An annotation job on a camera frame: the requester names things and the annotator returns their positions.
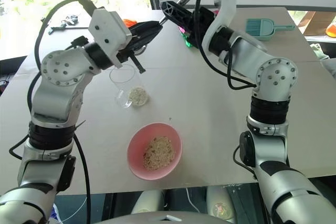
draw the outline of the clear glass cup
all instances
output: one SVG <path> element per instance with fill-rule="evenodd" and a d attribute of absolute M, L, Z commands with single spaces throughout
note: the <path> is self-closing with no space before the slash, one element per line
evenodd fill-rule
<path fill-rule="evenodd" d="M 115 101 L 117 104 L 123 108 L 128 108 L 132 105 L 132 99 L 130 98 L 130 93 L 137 89 L 144 91 L 143 85 L 140 81 L 138 73 L 134 66 L 129 64 L 123 64 L 122 68 L 114 67 L 110 72 L 110 79 L 114 85 L 119 89 L 118 93 L 115 95 Z M 141 104 L 133 103 L 135 106 L 142 106 L 146 103 L 148 99 L 147 93 L 145 93 L 145 101 Z"/>

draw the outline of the table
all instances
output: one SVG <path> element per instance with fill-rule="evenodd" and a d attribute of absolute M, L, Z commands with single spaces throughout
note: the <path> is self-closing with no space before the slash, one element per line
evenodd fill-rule
<path fill-rule="evenodd" d="M 245 19 L 251 17 L 271 18 L 279 24 L 292 23 L 284 8 L 248 8 L 237 10 L 232 27 L 243 28 Z M 145 18 L 159 20 L 161 12 L 152 11 L 137 20 Z M 333 135 L 336 83 L 317 61 L 298 29 L 285 33 L 277 33 L 265 45 L 271 54 L 292 59 L 299 69 L 288 113 L 291 165 L 308 177 L 336 174 Z M 76 37 L 78 31 L 46 37 L 41 55 L 67 47 Z M 226 71 L 215 56 L 209 58 Z M 164 24 L 139 60 L 147 70 L 140 79 L 151 97 L 145 106 L 118 107 L 113 100 L 117 90 L 109 80 L 108 71 L 95 76 L 85 90 L 78 122 L 86 120 L 86 123 L 77 134 L 87 158 L 91 192 L 253 182 L 252 175 L 232 161 L 240 132 L 246 130 L 251 91 L 230 90 L 226 79 L 211 71 L 195 48 L 186 48 L 171 22 Z M 16 185 L 19 161 L 11 158 L 7 150 L 27 133 L 30 116 L 26 92 L 35 74 L 33 58 L 28 56 L 0 99 L 0 170 L 6 177 L 2 179 L 0 193 Z M 183 140 L 183 154 L 171 174 L 147 182 L 130 172 L 126 151 L 132 135 L 152 122 L 175 127 Z M 78 157 L 76 172 L 72 186 L 63 194 L 84 194 L 85 181 L 76 148 L 72 154 Z"/>

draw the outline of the pink bowl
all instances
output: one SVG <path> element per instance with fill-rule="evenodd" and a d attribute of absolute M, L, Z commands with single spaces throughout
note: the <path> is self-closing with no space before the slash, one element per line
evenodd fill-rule
<path fill-rule="evenodd" d="M 143 166 L 143 154 L 149 143 L 157 136 L 167 136 L 172 141 L 176 151 L 175 159 L 166 167 L 157 170 L 147 170 Z M 155 180 L 169 174 L 179 163 L 182 155 L 182 141 L 176 130 L 165 123 L 152 123 L 133 136 L 127 149 L 127 161 L 132 173 L 139 178 Z"/>

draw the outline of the floor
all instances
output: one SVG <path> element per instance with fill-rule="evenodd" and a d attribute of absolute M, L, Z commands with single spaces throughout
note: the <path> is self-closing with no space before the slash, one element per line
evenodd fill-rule
<path fill-rule="evenodd" d="M 227 186 L 229 195 L 233 201 L 237 222 L 239 224 L 263 224 L 265 223 L 258 186 L 253 184 L 229 185 Z M 189 188 L 190 199 L 192 203 L 206 214 L 206 187 Z M 114 200 L 111 205 L 104 206 L 105 195 L 92 195 L 92 217 L 91 223 L 96 223 L 105 218 L 116 218 L 130 214 L 136 200 L 141 192 L 133 193 L 118 193 L 114 194 Z M 85 195 L 57 196 L 55 204 L 61 220 L 70 217 L 82 205 L 85 200 Z M 165 211 L 191 211 L 196 210 L 190 205 L 187 200 L 185 188 L 171 189 L 165 194 Z M 86 204 L 64 224 L 82 224 L 86 220 Z"/>

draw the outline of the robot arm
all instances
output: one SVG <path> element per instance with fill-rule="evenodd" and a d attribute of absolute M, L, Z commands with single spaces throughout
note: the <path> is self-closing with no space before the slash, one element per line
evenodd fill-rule
<path fill-rule="evenodd" d="M 54 51 L 43 59 L 18 187 L 0 197 L 0 223 L 48 221 L 55 195 L 72 180 L 76 158 L 70 153 L 85 87 L 101 70 L 121 67 L 128 58 L 144 72 L 134 54 L 161 29 L 159 22 L 138 23 L 128 29 L 116 12 L 96 9 L 89 26 L 94 42 Z"/>
<path fill-rule="evenodd" d="M 286 115 L 290 90 L 297 80 L 297 67 L 289 59 L 267 53 L 255 38 L 233 31 L 229 24 L 236 9 L 235 0 L 216 0 L 218 15 L 199 9 L 199 32 L 206 53 L 218 56 L 228 66 L 227 45 L 232 52 L 232 69 L 256 84 L 247 117 L 248 131 L 240 136 L 240 158 L 250 166 L 259 182 L 266 208 L 274 223 L 334 223 L 336 210 L 299 171 L 289 167 Z M 164 14 L 187 31 L 195 42 L 194 13 L 173 2 L 161 4 Z"/>

